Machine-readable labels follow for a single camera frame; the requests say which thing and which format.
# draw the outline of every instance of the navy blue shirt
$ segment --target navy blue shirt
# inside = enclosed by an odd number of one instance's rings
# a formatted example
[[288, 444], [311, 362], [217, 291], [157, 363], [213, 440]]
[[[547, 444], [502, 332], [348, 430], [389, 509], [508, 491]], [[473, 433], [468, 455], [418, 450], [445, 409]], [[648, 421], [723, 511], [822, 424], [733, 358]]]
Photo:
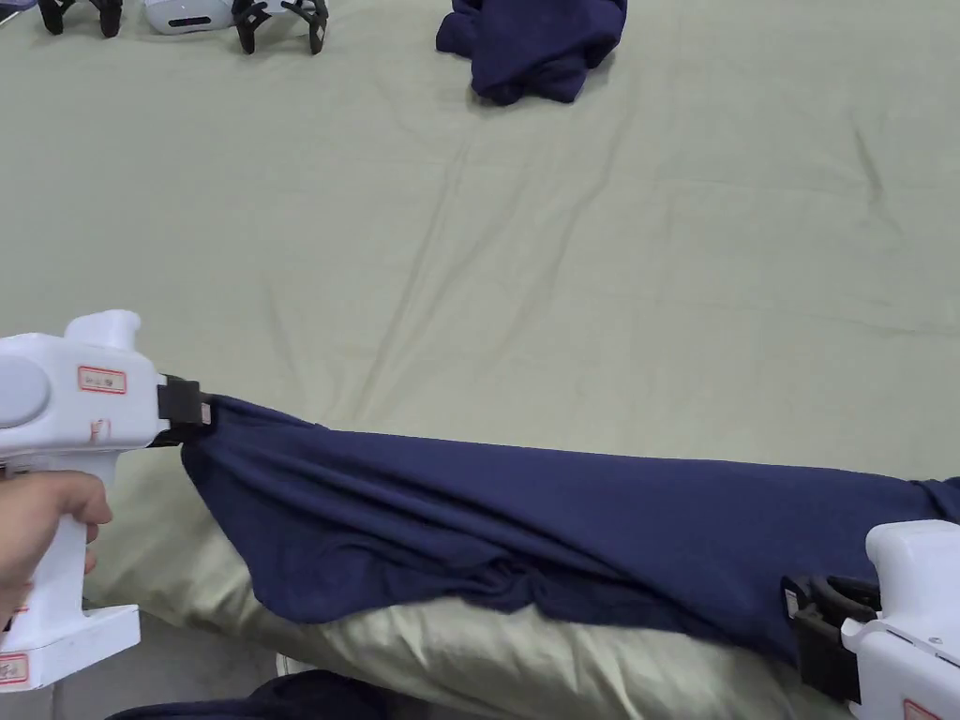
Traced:
[[453, 0], [437, 50], [470, 58], [473, 91], [498, 105], [572, 103], [626, 21], [627, 0]]
[[385, 691], [314, 670], [270, 681], [246, 700], [155, 705], [108, 720], [389, 720], [390, 709]]
[[299, 623], [456, 596], [792, 660], [784, 574], [875, 580], [885, 522], [960, 517], [960, 487], [844, 470], [617, 457], [329, 430], [214, 401], [183, 465]]

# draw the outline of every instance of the red label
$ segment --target red label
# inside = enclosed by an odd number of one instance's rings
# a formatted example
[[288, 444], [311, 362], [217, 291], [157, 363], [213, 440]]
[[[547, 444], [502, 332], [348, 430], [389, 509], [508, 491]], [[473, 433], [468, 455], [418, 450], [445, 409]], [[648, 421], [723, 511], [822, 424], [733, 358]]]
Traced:
[[127, 374], [118, 370], [81, 365], [77, 368], [77, 385], [88, 393], [126, 395]]
[[904, 700], [903, 720], [940, 720], [940, 717], [924, 710], [912, 700]]
[[29, 680], [30, 659], [26, 655], [0, 655], [0, 685], [23, 684]]

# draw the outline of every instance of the bed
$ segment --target bed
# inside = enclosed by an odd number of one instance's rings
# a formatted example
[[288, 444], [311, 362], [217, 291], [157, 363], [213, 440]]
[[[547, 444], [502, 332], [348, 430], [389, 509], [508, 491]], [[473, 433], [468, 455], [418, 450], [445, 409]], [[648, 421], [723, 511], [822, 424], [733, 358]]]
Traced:
[[[89, 8], [5, 24], [2, 334], [125, 307], [163, 371], [334, 427], [952, 473], [955, 4], [637, 0], [575, 104], [510, 108], [433, 51], [446, 10], [336, 3], [315, 58], [133, 2], [112, 40]], [[292, 626], [176, 452], [125, 458], [112, 503], [90, 600], [437, 703], [846, 716], [749, 653], [531, 611]]]

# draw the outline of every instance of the gripper handle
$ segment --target gripper handle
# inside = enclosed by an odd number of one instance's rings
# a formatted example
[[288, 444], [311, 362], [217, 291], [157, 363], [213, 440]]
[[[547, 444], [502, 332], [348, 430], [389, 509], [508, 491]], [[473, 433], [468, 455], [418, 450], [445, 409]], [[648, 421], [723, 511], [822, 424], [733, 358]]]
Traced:
[[[16, 471], [79, 470], [97, 476], [109, 486], [118, 457], [117, 452], [35, 457]], [[36, 569], [33, 588], [4, 638], [2, 650], [33, 646], [40, 636], [70, 635], [84, 622], [85, 556], [86, 526], [71, 516], [62, 517], [54, 541]]]

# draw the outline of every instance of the white robot device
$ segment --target white robot device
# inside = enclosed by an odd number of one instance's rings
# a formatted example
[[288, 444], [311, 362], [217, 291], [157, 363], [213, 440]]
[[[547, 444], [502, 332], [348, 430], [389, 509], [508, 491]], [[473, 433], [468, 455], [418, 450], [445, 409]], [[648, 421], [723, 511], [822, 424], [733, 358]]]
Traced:
[[182, 35], [233, 25], [231, 0], [144, 0], [147, 20], [158, 33]]
[[867, 535], [878, 585], [784, 578], [805, 683], [858, 720], [960, 718], [960, 525], [919, 520]]
[[[139, 327], [132, 312], [109, 310], [77, 318], [63, 337], [0, 339], [3, 477], [82, 470], [109, 486], [120, 453], [210, 425], [198, 383], [159, 374], [136, 352]], [[82, 610], [85, 546], [86, 528], [63, 518], [0, 636], [0, 692], [44, 687], [139, 641], [136, 606]]]

